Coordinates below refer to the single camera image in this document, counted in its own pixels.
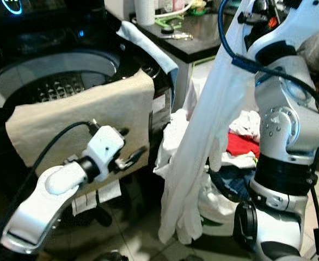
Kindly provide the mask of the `long white garment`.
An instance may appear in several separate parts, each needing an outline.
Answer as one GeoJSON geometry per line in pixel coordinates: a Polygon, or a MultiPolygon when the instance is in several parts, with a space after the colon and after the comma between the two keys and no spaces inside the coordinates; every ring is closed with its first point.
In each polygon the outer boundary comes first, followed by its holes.
{"type": "Polygon", "coordinates": [[[165,129],[164,141],[174,142],[177,149],[153,169],[164,181],[157,231],[162,243],[187,245],[202,236],[199,195],[208,180],[204,167],[218,171],[222,166],[230,124],[245,106],[256,104],[254,84],[254,74],[234,66],[221,46],[191,114],[165,129]]]}

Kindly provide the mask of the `green clothes hanger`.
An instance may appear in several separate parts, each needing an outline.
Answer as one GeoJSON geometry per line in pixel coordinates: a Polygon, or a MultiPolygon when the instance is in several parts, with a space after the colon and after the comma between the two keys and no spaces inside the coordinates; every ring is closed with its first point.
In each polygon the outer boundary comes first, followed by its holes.
{"type": "Polygon", "coordinates": [[[184,15],[171,15],[166,17],[155,17],[155,24],[160,27],[172,27],[173,29],[182,28],[184,15]]]}

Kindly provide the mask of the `black top-load washing machine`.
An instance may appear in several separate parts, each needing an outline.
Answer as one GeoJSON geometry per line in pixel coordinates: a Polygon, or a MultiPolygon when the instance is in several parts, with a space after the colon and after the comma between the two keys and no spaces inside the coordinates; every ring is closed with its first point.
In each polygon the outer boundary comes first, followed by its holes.
{"type": "MultiPolygon", "coordinates": [[[[160,114],[169,114],[175,80],[143,49],[120,37],[120,25],[104,0],[0,0],[0,148],[5,122],[17,106],[72,97],[138,71],[152,78],[152,102],[162,102],[160,114]]],[[[83,127],[70,130],[35,172],[80,154],[87,140],[83,127]]],[[[0,177],[0,220],[17,190],[23,197],[33,181],[22,181],[14,193],[2,191],[2,185],[0,177]]]]}

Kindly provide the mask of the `white towel label tag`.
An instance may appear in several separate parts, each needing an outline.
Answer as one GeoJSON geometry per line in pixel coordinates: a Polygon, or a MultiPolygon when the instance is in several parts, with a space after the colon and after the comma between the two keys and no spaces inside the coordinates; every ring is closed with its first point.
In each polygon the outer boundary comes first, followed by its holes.
{"type": "Polygon", "coordinates": [[[113,181],[97,189],[97,199],[99,202],[107,202],[114,198],[122,196],[120,182],[113,181]]]}
{"type": "Polygon", "coordinates": [[[77,216],[77,214],[94,209],[98,206],[98,204],[99,199],[97,193],[89,193],[79,196],[72,201],[72,214],[73,216],[77,216]]]}

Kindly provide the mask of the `beige towel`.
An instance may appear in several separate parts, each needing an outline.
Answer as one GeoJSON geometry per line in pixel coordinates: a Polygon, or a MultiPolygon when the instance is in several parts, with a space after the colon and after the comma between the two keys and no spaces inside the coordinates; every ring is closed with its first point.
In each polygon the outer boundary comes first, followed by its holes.
{"type": "Polygon", "coordinates": [[[120,150],[122,159],[149,147],[154,92],[152,78],[138,71],[72,97],[17,106],[5,122],[5,144],[0,148],[2,191],[14,193],[48,142],[74,122],[96,120],[100,125],[128,129],[125,146],[120,150]]]}

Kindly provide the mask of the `yellow green sponge holder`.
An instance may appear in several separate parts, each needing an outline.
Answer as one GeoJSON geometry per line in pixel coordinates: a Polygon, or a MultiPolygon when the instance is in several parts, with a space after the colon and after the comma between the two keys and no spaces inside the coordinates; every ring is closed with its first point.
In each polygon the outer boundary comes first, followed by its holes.
{"type": "Polygon", "coordinates": [[[206,13],[206,7],[207,3],[205,0],[193,0],[192,4],[189,7],[189,10],[187,10],[187,13],[192,16],[201,16],[206,13]]]}

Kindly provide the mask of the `black counter with white cabinet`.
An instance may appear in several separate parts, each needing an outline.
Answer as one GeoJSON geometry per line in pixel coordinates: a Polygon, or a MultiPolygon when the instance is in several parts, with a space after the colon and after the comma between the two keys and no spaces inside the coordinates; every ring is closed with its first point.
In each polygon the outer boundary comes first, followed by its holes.
{"type": "Polygon", "coordinates": [[[193,67],[191,62],[216,55],[221,42],[217,28],[217,11],[213,9],[213,0],[208,0],[206,13],[201,16],[185,15],[180,32],[191,33],[193,40],[172,40],[160,36],[161,27],[158,25],[138,26],[139,30],[162,49],[179,66],[179,74],[175,81],[174,108],[182,107],[193,67]]]}

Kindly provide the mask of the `thin green cabinet hanger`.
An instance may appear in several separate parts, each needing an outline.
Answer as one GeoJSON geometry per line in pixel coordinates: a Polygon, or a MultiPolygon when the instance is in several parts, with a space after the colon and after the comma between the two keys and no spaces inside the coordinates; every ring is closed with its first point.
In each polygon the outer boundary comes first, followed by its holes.
{"type": "Polygon", "coordinates": [[[194,60],[191,63],[192,63],[192,65],[197,66],[197,65],[201,65],[203,63],[208,63],[210,61],[213,61],[213,60],[215,60],[215,58],[216,58],[216,55],[210,55],[209,57],[205,57],[205,58],[202,58],[202,59],[194,60]]]}

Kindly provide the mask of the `white printed hanging cloth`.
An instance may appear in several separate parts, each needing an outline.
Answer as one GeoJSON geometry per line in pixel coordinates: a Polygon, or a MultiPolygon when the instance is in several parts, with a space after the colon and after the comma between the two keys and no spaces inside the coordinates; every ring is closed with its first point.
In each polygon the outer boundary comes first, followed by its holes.
{"type": "Polygon", "coordinates": [[[186,111],[187,119],[191,119],[206,82],[207,77],[192,78],[189,80],[187,93],[182,106],[182,109],[186,111]]]}

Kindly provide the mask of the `metal scissors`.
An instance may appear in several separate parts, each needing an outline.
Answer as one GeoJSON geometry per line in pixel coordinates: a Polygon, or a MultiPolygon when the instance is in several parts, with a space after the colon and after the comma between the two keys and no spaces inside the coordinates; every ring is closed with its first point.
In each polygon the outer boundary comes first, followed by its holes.
{"type": "Polygon", "coordinates": [[[173,32],[173,33],[161,35],[160,37],[164,39],[184,40],[184,41],[194,39],[191,33],[186,33],[186,32],[173,32]]]}

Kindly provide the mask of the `light blue towel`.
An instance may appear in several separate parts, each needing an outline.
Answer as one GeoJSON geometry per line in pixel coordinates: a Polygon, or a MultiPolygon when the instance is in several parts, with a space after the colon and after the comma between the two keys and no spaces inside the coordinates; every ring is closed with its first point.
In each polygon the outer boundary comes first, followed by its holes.
{"type": "Polygon", "coordinates": [[[117,34],[132,42],[133,44],[143,49],[148,53],[162,68],[162,70],[167,73],[173,80],[179,74],[179,66],[172,60],[169,55],[167,55],[162,49],[155,45],[149,37],[142,33],[138,27],[128,21],[121,21],[119,30],[117,34]]]}

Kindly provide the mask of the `white laundry basket green print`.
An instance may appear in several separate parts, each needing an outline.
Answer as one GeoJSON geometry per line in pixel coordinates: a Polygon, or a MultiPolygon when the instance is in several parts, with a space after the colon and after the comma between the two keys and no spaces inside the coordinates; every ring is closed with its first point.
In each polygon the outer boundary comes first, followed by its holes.
{"type": "MultiPolygon", "coordinates": [[[[162,178],[167,177],[169,172],[170,159],[179,149],[180,142],[188,127],[188,112],[184,109],[178,109],[170,115],[170,122],[164,128],[162,142],[159,146],[157,159],[153,172],[162,178]]],[[[248,167],[256,166],[256,157],[253,153],[246,156],[239,156],[234,160],[232,156],[223,153],[222,167],[224,170],[228,166],[237,163],[237,167],[242,166],[246,171],[248,167]]],[[[211,168],[209,164],[204,165],[202,174],[203,184],[198,194],[198,210],[201,214],[201,223],[204,228],[226,228],[227,225],[234,223],[234,212],[237,202],[234,202],[219,191],[210,177],[211,168]]]]}

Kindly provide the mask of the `dark blue garment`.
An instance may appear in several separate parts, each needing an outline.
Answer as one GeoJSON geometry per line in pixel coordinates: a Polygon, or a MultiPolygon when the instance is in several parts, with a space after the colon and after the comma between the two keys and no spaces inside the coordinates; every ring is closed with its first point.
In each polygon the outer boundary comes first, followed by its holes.
{"type": "Polygon", "coordinates": [[[229,201],[242,202],[250,199],[248,186],[256,174],[254,167],[240,169],[236,166],[222,166],[219,171],[208,169],[212,183],[229,201]]]}

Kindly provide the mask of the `white crumpled garment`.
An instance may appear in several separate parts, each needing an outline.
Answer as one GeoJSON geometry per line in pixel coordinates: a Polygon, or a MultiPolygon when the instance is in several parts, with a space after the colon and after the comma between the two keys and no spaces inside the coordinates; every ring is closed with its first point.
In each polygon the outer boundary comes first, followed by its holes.
{"type": "Polygon", "coordinates": [[[257,111],[241,111],[237,119],[229,125],[229,133],[239,136],[258,138],[260,136],[261,117],[257,111]]]}

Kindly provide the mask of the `red garment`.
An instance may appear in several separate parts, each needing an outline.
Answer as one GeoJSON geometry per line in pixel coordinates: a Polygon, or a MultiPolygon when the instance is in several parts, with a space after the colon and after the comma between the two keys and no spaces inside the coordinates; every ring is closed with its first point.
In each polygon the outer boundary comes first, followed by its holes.
{"type": "Polygon", "coordinates": [[[256,158],[259,158],[261,154],[258,142],[248,136],[240,136],[234,133],[228,133],[226,152],[232,156],[245,155],[251,152],[256,158]]]}

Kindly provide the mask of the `white paper roll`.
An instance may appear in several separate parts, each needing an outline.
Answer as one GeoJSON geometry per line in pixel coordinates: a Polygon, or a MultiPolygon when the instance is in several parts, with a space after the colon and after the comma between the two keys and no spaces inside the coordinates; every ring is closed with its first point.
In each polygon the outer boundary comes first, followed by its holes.
{"type": "Polygon", "coordinates": [[[149,27],[155,23],[155,0],[134,0],[138,25],[149,27]]]}

